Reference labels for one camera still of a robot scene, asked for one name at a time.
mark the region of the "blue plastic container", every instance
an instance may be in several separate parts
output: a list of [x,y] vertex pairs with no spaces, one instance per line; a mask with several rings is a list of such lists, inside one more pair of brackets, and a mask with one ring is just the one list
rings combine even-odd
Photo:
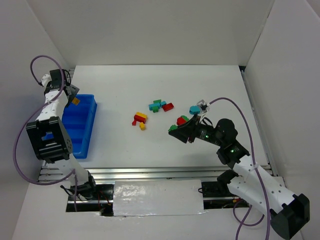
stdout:
[[76,159],[85,159],[88,155],[90,137],[94,125],[97,103],[91,94],[78,94],[78,105],[70,104],[63,111],[62,123],[68,132]]

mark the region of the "gray wall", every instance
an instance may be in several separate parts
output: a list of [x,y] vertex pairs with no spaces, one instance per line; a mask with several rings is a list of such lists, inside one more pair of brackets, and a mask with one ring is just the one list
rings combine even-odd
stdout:
[[[44,102],[43,89],[31,76],[30,61],[36,55],[47,54],[66,65],[25,0],[2,0],[0,22],[0,236],[9,240],[28,188],[13,164],[14,139],[24,120]],[[36,75],[41,78],[54,67],[49,60],[39,60],[35,63]],[[21,169],[35,179],[40,161],[25,131],[17,157]]]
[[245,70],[272,162],[311,204],[305,240],[320,235],[320,18],[305,0],[276,0]]
[[71,66],[246,65],[274,0],[27,0]]

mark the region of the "toy block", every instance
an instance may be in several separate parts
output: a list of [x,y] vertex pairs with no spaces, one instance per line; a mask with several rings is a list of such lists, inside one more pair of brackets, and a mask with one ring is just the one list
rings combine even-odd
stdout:
[[140,122],[139,127],[142,131],[146,129],[146,125],[143,122]]
[[149,110],[152,111],[153,107],[157,107],[158,109],[161,107],[160,103],[149,104]]
[[171,127],[169,128],[168,132],[172,131],[172,130],[176,130],[178,128],[177,125],[171,125]]
[[182,125],[182,124],[185,124],[187,121],[184,120],[182,117],[178,117],[178,119],[176,120],[176,124],[178,126]]
[[166,104],[166,105],[163,105],[163,106],[162,106],[162,108],[163,108],[163,110],[164,110],[165,112],[173,109],[174,107],[175,107],[175,106],[174,106],[171,102],[168,103],[168,104]]
[[162,101],[162,102],[160,102],[160,105],[161,105],[161,107],[163,107],[164,105],[166,105],[167,104],[167,102],[166,101]]
[[135,115],[138,115],[138,116],[140,116],[140,117],[142,117],[142,118],[144,118],[146,120],[148,119],[148,116],[146,114],[143,114],[143,113],[138,112],[138,111],[135,113]]
[[147,121],[147,119],[146,119],[146,118],[144,118],[144,117],[142,117],[142,116],[139,116],[139,115],[137,115],[137,114],[136,114],[136,115],[134,115],[134,117],[133,117],[133,118],[134,118],[134,120],[135,120],[135,121],[137,121],[137,122],[141,122],[141,123],[144,123],[144,124],[145,124],[145,123],[146,123],[146,121]]
[[159,112],[159,108],[157,106],[152,107],[152,112],[157,113]]
[[191,106],[189,109],[189,113],[192,115],[199,114],[200,112],[201,112],[201,109],[198,106]]
[[185,115],[182,115],[181,116],[184,120],[186,120],[187,122],[190,120],[187,116],[185,116]]

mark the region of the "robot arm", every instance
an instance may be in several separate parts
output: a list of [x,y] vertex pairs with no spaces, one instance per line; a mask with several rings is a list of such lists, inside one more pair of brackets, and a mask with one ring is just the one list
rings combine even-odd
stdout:
[[[59,94],[61,83],[62,76],[59,69],[43,76],[41,84],[45,87],[45,102],[49,104],[42,109],[35,121],[26,125],[26,131],[36,157],[60,169],[65,175],[75,170],[77,192],[89,200],[96,191],[95,180],[73,156],[71,138],[61,122],[65,107],[72,102],[79,89],[66,81],[64,91],[57,99],[51,101]],[[68,179],[73,191],[76,185],[75,175],[71,175]]]
[[[199,108],[205,113],[208,111],[205,104]],[[282,238],[291,239],[310,219],[309,199],[303,194],[295,195],[261,166],[253,165],[249,152],[236,140],[238,132],[231,120],[221,119],[216,127],[203,120],[209,121],[195,114],[188,122],[170,130],[169,135],[184,143],[193,143],[198,138],[219,146],[218,158],[231,170],[220,175],[218,183],[267,215],[264,193],[255,171],[258,168],[269,199],[271,226]]]

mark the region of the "white table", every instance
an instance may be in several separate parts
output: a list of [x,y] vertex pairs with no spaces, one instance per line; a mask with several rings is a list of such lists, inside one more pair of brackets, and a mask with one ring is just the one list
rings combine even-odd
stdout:
[[[190,106],[218,97],[231,98],[243,110],[256,160],[268,164],[238,66],[77,66],[72,83],[79,94],[93,94],[97,102],[88,156],[79,159],[85,168],[221,167],[217,146],[199,139],[184,144],[168,135],[179,116],[192,117]],[[157,99],[173,103],[174,109],[149,111]],[[145,131],[132,126],[136,112],[148,115]],[[245,124],[230,102],[211,105],[207,117],[214,126],[219,119],[231,119],[238,141],[251,152]]]

